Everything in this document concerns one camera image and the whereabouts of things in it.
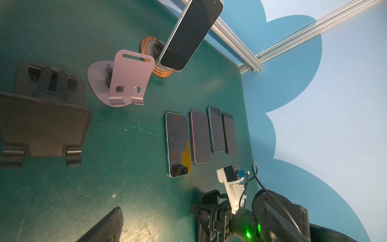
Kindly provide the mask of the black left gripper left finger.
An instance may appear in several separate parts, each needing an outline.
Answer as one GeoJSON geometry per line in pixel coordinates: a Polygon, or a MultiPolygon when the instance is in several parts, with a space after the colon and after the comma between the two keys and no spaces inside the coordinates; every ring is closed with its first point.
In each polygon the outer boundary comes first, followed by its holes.
{"type": "Polygon", "coordinates": [[[120,207],[112,209],[77,242],[119,242],[124,216],[120,207]]]}

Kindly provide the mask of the phone with light green edge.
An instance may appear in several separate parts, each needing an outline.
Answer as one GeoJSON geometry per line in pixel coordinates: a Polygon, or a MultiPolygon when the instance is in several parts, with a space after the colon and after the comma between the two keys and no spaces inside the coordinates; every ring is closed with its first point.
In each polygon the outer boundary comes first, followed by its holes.
{"type": "Polygon", "coordinates": [[[165,115],[168,172],[171,178],[191,173],[188,118],[168,112],[165,115]]]}

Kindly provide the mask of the purple phone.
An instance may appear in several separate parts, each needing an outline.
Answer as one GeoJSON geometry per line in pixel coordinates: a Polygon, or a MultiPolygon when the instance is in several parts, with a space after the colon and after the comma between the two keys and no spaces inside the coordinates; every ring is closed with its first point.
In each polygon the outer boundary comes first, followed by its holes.
{"type": "Polygon", "coordinates": [[[192,110],[190,112],[190,122],[194,163],[209,163],[211,160],[211,144],[207,114],[192,110]]]}

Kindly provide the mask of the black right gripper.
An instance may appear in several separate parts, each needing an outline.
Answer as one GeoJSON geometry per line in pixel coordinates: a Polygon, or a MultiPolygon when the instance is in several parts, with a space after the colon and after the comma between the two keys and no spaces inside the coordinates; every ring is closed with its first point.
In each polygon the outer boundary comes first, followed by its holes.
{"type": "Polygon", "coordinates": [[[234,215],[226,194],[218,190],[204,193],[191,210],[198,221],[198,242],[230,242],[237,237],[232,231],[234,215]]]}

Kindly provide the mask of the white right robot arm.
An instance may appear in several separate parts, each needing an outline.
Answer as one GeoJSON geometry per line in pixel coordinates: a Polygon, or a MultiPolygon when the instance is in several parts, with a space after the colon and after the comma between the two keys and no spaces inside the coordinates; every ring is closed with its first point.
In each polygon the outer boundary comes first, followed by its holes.
{"type": "Polygon", "coordinates": [[[272,191],[260,190],[252,210],[231,211],[226,194],[205,193],[200,204],[192,206],[198,220],[199,242],[352,242],[335,230],[311,224],[308,210],[272,191]]]}

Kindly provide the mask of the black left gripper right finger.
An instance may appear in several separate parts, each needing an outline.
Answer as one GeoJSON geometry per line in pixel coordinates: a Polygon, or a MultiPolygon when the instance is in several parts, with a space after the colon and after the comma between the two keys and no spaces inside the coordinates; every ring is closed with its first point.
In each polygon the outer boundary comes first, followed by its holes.
{"type": "Polygon", "coordinates": [[[310,242],[267,203],[264,203],[261,236],[264,242],[310,242]]]}

